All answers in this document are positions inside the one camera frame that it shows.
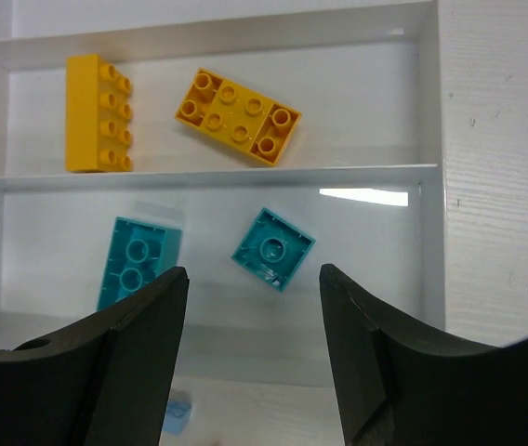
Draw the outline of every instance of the light blue block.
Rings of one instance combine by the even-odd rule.
[[[191,405],[188,402],[170,401],[167,403],[163,432],[180,435],[190,421]]]
[[[134,294],[176,266],[181,230],[115,219],[97,309]]]
[[[231,258],[282,291],[315,242],[302,230],[263,208]]]

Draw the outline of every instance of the toy brick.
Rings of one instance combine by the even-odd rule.
[[[163,432],[180,435],[190,421],[191,405],[187,402],[170,401],[167,403]]]
[[[181,230],[117,217],[97,309],[134,294],[176,266]]]
[[[282,291],[314,243],[311,236],[263,208],[231,258]]]
[[[283,155],[301,113],[218,74],[199,69],[176,119],[274,166]]]
[[[98,54],[66,60],[66,170],[128,172],[129,79]]]

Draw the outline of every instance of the yellow building block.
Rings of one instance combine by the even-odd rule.
[[[66,60],[66,170],[128,172],[129,79],[98,54]]]
[[[266,165],[276,165],[301,113],[203,68],[176,119]]]

